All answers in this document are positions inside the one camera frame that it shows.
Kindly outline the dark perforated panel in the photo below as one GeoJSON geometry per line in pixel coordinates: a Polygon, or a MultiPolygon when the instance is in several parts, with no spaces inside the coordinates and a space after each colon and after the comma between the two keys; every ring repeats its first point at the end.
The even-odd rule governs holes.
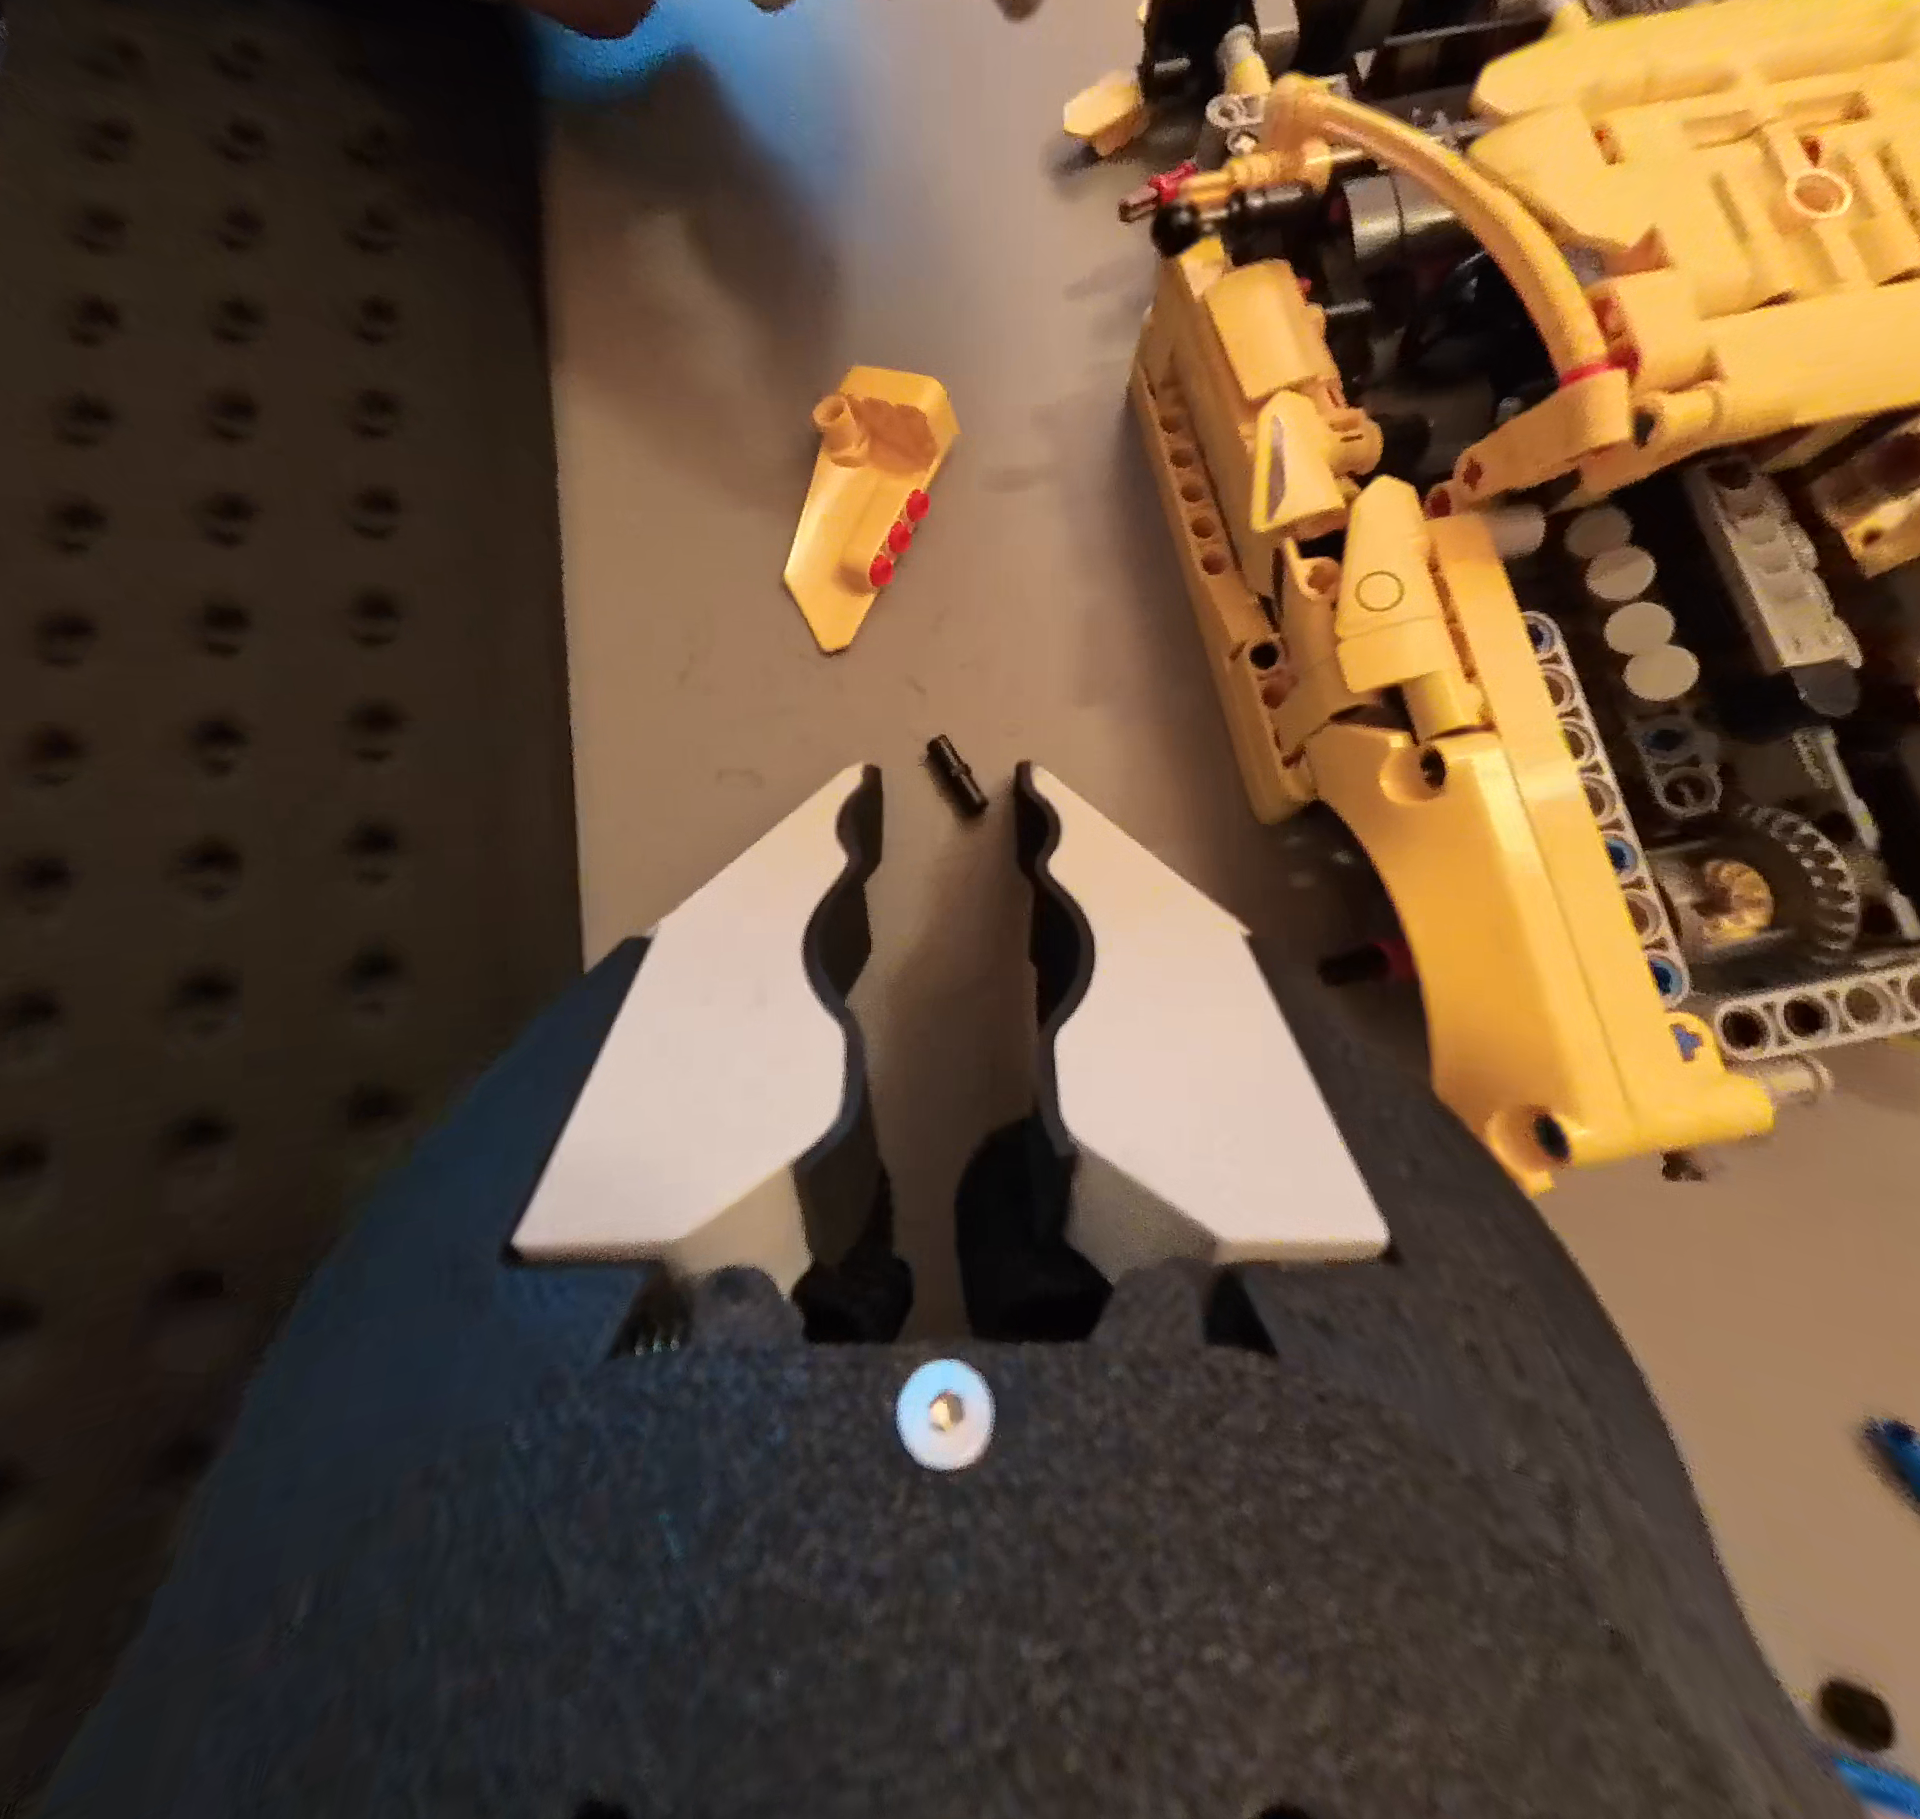
{"type": "Polygon", "coordinates": [[[580,956],[541,128],[476,0],[4,0],[4,1816],[580,956]]]}

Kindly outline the yellow brick car model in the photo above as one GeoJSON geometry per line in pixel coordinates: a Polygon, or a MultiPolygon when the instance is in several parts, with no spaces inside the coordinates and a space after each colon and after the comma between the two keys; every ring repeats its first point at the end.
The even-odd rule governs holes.
{"type": "Polygon", "coordinates": [[[1532,1191],[1915,1037],[1917,0],[1141,0],[1064,105],[1256,816],[1532,1191]]]}

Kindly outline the grey desk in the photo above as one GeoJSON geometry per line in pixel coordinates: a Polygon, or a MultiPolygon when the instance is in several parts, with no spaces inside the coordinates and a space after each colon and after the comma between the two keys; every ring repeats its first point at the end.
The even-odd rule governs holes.
{"type": "Polygon", "coordinates": [[[962,1331],[951,1195],[1026,1111],[1010,777],[1036,759],[1256,935],[1379,929],[1329,834],[1244,797],[1125,397],[1154,254],[1070,97],[1141,0],[660,0],[539,31],[543,223],[584,956],[647,930],[825,777],[883,773],[853,1009],[916,1287],[962,1331]],[[938,377],[957,440],[892,584],[825,657],[781,584],[848,366],[938,377]],[[989,797],[924,768],[948,734],[989,797]]]}

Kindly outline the yellow panel with red pins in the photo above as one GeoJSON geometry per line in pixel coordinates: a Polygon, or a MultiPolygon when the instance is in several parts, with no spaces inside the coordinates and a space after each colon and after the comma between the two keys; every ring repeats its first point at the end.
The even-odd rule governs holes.
{"type": "Polygon", "coordinates": [[[781,584],[814,646],[834,657],[913,549],[957,419],[933,376],[848,366],[809,422],[817,456],[781,584]]]}

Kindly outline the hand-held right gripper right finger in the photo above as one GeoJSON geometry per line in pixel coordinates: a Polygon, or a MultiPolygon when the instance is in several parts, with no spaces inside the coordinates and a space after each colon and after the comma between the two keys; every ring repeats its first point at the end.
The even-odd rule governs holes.
{"type": "Polygon", "coordinates": [[[1164,1264],[1385,1256],[1387,1227],[1250,929],[1043,766],[1014,777],[1036,1048],[955,1186],[974,1337],[1076,1344],[1164,1264]]]}

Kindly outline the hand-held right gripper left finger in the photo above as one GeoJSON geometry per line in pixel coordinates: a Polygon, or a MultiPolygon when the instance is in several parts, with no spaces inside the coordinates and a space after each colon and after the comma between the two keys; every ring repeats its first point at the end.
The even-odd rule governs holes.
{"type": "Polygon", "coordinates": [[[851,766],[644,935],[518,1260],[757,1270],[812,1339],[899,1337],[913,1283],[851,1012],[881,855],[883,777],[851,766]]]}

